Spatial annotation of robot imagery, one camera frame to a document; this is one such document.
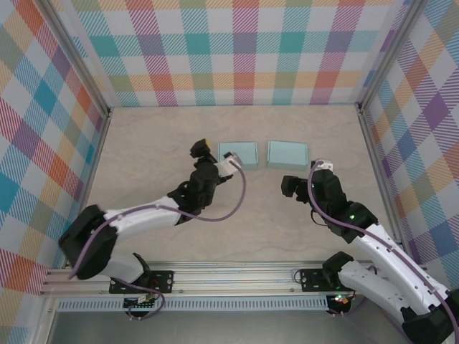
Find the marble floor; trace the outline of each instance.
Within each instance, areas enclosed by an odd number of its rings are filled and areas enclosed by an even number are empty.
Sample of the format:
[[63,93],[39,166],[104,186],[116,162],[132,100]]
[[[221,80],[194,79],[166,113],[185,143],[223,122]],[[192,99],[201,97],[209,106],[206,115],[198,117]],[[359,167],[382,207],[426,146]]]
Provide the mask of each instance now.
[[[117,251],[168,261],[324,260],[339,250],[366,259],[315,225],[309,206],[281,194],[285,174],[306,177],[306,172],[266,168],[268,140],[305,142],[310,159],[332,160],[348,199],[365,204],[388,225],[352,105],[116,109],[88,204],[122,209],[164,196],[188,180],[194,170],[189,149],[201,138],[210,139],[215,154],[218,142],[258,143],[259,169],[246,172],[241,209],[219,223],[190,221],[140,234],[120,243]],[[225,215],[237,203],[241,185],[235,176],[219,186],[202,215]]]

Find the cube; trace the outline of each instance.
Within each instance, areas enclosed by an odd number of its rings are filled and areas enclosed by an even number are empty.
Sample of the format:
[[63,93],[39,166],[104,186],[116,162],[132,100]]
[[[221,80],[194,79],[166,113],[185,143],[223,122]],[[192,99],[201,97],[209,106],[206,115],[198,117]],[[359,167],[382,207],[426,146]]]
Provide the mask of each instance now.
[[308,145],[297,142],[268,141],[268,167],[306,171]]
[[224,160],[224,154],[236,153],[242,161],[242,169],[256,170],[258,168],[258,148],[256,142],[221,142],[218,144],[218,159]]

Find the black bracket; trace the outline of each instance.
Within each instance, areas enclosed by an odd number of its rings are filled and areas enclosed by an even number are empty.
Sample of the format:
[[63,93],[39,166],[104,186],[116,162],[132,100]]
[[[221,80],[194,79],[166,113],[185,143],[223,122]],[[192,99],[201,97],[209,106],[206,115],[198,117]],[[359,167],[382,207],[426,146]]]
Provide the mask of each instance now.
[[323,276],[323,269],[301,269],[299,275],[299,282],[303,292],[353,292],[352,289],[341,285],[331,285]]
[[[172,293],[174,286],[174,271],[150,271],[148,278],[151,281],[151,288],[162,292],[163,294]],[[108,288],[110,294],[146,294],[144,290],[139,290],[132,287],[127,287],[116,279],[111,279],[110,287]]]

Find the purple cable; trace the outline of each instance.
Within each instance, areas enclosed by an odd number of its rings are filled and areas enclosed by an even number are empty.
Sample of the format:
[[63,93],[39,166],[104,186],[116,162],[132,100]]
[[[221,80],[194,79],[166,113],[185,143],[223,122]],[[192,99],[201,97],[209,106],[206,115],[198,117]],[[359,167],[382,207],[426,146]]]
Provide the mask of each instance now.
[[365,229],[362,229],[362,228],[359,228],[357,226],[354,226],[352,224],[347,224],[346,222],[342,222],[342,221],[339,221],[339,220],[336,220],[334,219],[333,217],[329,216],[328,214],[326,214],[321,208],[320,206],[318,206],[317,204],[317,201],[314,199],[314,194],[313,194],[313,187],[312,187],[312,177],[313,177],[313,174],[314,174],[314,171],[316,170],[317,166],[321,165],[323,163],[323,161],[316,161],[316,163],[311,166],[311,171],[309,172],[309,177],[308,177],[308,195],[309,195],[309,199],[311,200],[311,203],[313,204],[314,206],[314,209],[325,219],[327,219],[328,221],[330,222],[333,222],[334,224],[337,224],[339,226],[345,226],[347,228],[350,228],[350,229],[353,229],[354,231],[358,231],[359,233],[363,233],[365,235],[368,235],[370,236],[372,239],[375,239],[377,242],[379,242],[381,245],[383,245],[384,247],[386,247],[387,249],[389,249],[391,252],[393,252],[398,258],[400,258],[400,260],[402,262],[404,262],[405,265],[407,265],[412,271],[413,273],[422,281],[422,283],[424,283],[424,285],[426,287],[429,288],[429,290],[436,296],[436,298],[440,301],[440,303],[443,305],[443,307],[445,308],[445,311],[446,313],[448,314],[448,317],[450,318],[451,320],[451,323],[453,325],[453,329],[454,329],[454,337],[455,337],[455,344],[459,344],[459,327],[458,327],[458,324],[456,323],[456,319],[454,318],[454,314],[453,312],[451,311],[450,307],[448,306],[448,304],[446,303],[446,301],[444,301],[444,299],[441,297],[440,293],[433,287],[433,285],[429,282],[429,280],[427,278],[425,278],[419,271],[417,271],[417,269],[411,264],[410,261],[408,261],[408,259],[406,259],[403,254],[401,254],[400,252],[398,252],[397,250],[392,250],[392,245],[386,243],[383,239],[379,238],[379,236],[369,232],[369,231],[366,231]]

